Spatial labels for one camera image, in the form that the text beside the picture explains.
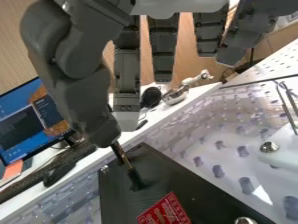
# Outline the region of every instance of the metal pegboard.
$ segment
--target metal pegboard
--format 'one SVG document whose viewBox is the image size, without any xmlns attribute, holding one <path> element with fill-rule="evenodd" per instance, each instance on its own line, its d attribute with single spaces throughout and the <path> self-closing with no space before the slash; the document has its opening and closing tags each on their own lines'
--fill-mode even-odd
<svg viewBox="0 0 298 224">
<path fill-rule="evenodd" d="M 298 75 L 298 39 L 240 74 L 224 88 Z"/>
<path fill-rule="evenodd" d="M 19 213 L 6 224 L 102 223 L 98 170 L 94 168 Z"/>
<path fill-rule="evenodd" d="M 281 81 L 295 88 L 298 77 Z M 276 87 L 268 81 L 216 91 L 140 139 L 273 221 L 273 203 L 251 160 L 289 122 Z"/>
</svg>

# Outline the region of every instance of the screen display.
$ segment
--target screen display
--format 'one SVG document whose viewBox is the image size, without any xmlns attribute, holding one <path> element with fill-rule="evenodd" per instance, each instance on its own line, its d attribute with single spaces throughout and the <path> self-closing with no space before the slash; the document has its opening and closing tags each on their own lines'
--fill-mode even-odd
<svg viewBox="0 0 298 224">
<path fill-rule="evenodd" d="M 44 130 L 30 106 L 0 122 L 0 148 L 9 150 Z"/>
<path fill-rule="evenodd" d="M 50 147 L 70 131 L 41 79 L 0 96 L 0 156 L 6 164 Z"/>
</svg>

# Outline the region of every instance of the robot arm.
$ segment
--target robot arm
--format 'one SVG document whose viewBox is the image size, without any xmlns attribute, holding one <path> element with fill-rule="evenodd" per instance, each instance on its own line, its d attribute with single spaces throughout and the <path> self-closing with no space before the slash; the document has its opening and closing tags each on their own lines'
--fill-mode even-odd
<svg viewBox="0 0 298 224">
<path fill-rule="evenodd" d="M 171 82 L 176 12 L 195 12 L 199 54 L 216 56 L 220 63 L 232 66 L 273 30 L 277 16 L 297 9 L 297 0 L 241 0 L 224 37 L 228 0 L 39 0 L 26 12 L 21 29 L 33 64 L 62 115 L 90 142 L 108 147 L 122 131 L 108 109 L 110 70 L 103 50 L 114 40 L 114 109 L 123 130 L 135 130 L 140 111 L 140 14 L 154 17 L 150 29 L 156 81 Z"/>
<path fill-rule="evenodd" d="M 108 109 L 110 70 L 103 50 L 130 25 L 131 1 L 41 0 L 21 31 L 37 72 L 72 128 L 99 147 L 120 136 Z"/>
</svg>

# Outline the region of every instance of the white perforated panel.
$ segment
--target white perforated panel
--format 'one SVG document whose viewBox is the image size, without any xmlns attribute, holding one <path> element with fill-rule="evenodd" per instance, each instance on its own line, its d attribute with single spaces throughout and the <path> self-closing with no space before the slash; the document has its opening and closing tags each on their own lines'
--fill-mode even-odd
<svg viewBox="0 0 298 224">
<path fill-rule="evenodd" d="M 239 75 L 225 87 L 298 74 L 298 39 Z"/>
</svg>

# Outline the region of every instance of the orange object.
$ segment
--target orange object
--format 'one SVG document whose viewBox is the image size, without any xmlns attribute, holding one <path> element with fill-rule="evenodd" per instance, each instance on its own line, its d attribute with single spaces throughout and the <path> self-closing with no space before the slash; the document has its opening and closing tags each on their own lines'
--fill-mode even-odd
<svg viewBox="0 0 298 224">
<path fill-rule="evenodd" d="M 19 160 L 14 164 L 7 166 L 3 179 L 7 179 L 10 177 L 19 175 L 22 173 L 22 169 L 23 169 L 23 160 Z"/>
</svg>

